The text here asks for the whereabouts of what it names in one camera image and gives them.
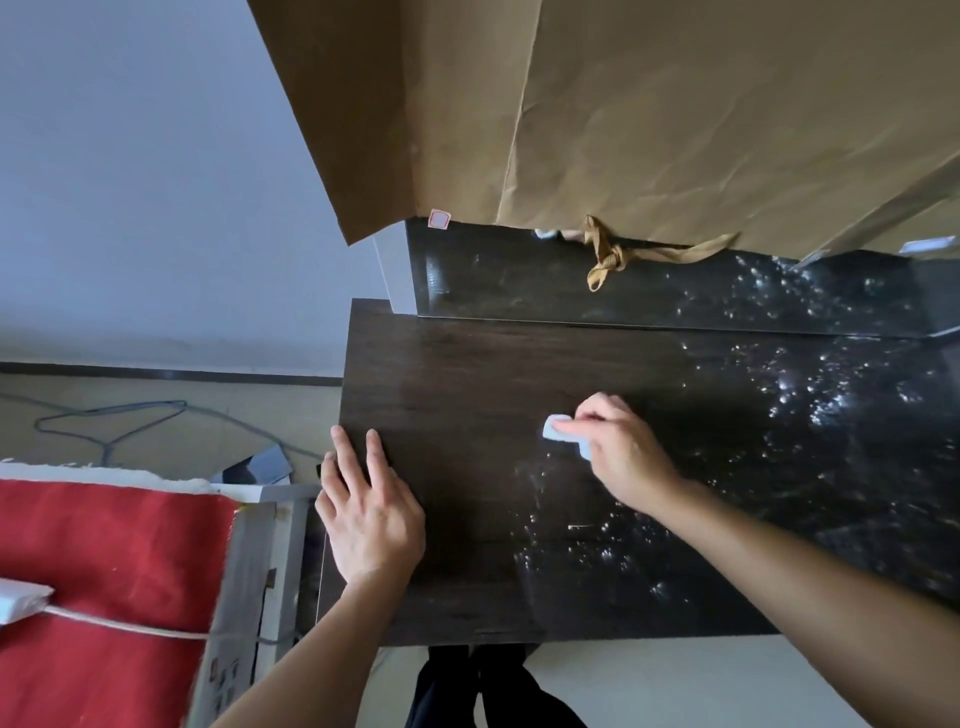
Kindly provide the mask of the person's left hand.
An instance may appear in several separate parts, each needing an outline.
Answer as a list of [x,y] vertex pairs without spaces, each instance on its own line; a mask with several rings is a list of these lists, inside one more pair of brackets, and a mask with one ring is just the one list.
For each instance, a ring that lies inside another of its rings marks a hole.
[[426,552],[426,515],[389,464],[377,431],[366,432],[369,491],[338,491],[330,482],[330,455],[319,465],[315,508],[334,563],[348,588],[370,588],[398,599]]

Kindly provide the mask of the person's right hand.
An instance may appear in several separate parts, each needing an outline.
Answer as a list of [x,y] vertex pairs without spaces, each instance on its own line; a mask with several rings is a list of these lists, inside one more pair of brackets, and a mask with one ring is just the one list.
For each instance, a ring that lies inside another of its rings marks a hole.
[[627,450],[592,450],[594,476],[621,504],[659,518],[686,482],[650,426],[639,418],[639,444]]

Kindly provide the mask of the light blue plastic scraper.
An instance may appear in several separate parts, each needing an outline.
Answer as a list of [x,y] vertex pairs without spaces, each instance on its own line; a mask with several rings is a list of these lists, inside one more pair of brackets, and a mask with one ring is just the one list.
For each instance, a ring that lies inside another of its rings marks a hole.
[[575,445],[582,460],[592,463],[593,456],[589,438],[557,428],[558,423],[572,421],[573,418],[568,415],[551,414],[547,416],[542,428],[542,438],[552,442]]

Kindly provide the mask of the dark wood-grain adhesive film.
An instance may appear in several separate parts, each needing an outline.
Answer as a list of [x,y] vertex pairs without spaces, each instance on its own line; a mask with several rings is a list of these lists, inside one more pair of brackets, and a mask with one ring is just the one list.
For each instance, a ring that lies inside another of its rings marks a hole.
[[426,514],[381,644],[775,633],[549,415],[621,396],[725,502],[960,611],[960,382],[905,339],[420,319],[352,304],[339,421]]

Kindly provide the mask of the person's right forearm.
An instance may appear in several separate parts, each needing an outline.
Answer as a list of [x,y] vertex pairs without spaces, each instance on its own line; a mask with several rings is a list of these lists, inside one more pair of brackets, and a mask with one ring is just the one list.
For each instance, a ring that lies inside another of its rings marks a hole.
[[643,510],[699,552],[871,728],[960,728],[960,614],[667,480]]

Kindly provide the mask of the person's left forearm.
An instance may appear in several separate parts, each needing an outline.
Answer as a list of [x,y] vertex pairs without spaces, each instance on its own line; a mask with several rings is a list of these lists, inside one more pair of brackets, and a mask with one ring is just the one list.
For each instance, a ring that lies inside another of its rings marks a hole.
[[347,584],[309,633],[211,728],[354,728],[408,582],[378,569]]

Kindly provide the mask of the dark grey flat case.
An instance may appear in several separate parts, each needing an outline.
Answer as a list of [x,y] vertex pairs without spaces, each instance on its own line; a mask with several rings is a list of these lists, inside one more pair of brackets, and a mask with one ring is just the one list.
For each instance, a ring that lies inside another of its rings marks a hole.
[[271,486],[291,484],[294,467],[283,448],[275,444],[256,455],[213,474],[211,484]]

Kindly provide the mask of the glossy dark panel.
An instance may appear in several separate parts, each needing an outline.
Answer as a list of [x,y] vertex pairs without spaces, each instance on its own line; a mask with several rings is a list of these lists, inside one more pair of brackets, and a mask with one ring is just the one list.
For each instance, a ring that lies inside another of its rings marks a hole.
[[725,250],[695,264],[630,262],[591,292],[595,258],[532,231],[406,222],[420,317],[721,331],[923,338],[960,334],[960,259],[855,251],[798,268]]

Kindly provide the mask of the white cabinet side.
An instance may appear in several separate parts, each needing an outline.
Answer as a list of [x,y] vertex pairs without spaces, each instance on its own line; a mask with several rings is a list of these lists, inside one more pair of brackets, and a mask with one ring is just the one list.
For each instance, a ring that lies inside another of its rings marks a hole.
[[394,314],[418,315],[416,286],[405,222],[391,224],[372,237]]

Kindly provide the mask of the white frayed cloth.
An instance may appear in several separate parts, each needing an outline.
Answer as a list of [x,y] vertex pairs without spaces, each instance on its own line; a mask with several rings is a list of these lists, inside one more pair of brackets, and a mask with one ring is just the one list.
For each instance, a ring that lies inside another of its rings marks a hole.
[[201,478],[167,480],[150,471],[118,467],[30,465],[0,460],[0,480],[96,484],[188,495],[221,495],[220,485]]

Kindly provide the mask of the red cloth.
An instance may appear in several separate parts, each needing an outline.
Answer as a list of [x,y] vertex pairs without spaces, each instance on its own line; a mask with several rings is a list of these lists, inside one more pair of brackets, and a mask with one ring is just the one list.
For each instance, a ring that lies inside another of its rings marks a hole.
[[[237,505],[0,479],[0,577],[63,609],[209,633]],[[181,728],[205,644],[39,614],[0,628],[0,728]]]

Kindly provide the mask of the person's black trousers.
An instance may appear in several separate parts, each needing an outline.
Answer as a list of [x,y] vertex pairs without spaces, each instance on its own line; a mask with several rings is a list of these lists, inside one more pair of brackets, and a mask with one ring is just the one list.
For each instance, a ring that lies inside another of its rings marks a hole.
[[478,699],[487,728],[587,728],[526,668],[539,647],[534,642],[430,646],[404,728],[477,728]]

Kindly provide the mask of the large brown paper bag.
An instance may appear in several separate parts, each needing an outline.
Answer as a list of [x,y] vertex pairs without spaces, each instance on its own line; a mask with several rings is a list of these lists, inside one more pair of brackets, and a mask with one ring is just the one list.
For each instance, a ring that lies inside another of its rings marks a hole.
[[348,244],[960,249],[960,0],[247,0]]

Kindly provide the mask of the white power adapter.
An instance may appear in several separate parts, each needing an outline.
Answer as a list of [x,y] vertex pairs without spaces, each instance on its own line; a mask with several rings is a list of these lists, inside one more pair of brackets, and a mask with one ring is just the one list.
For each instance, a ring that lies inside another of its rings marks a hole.
[[0,577],[0,627],[43,613],[54,592],[48,585]]

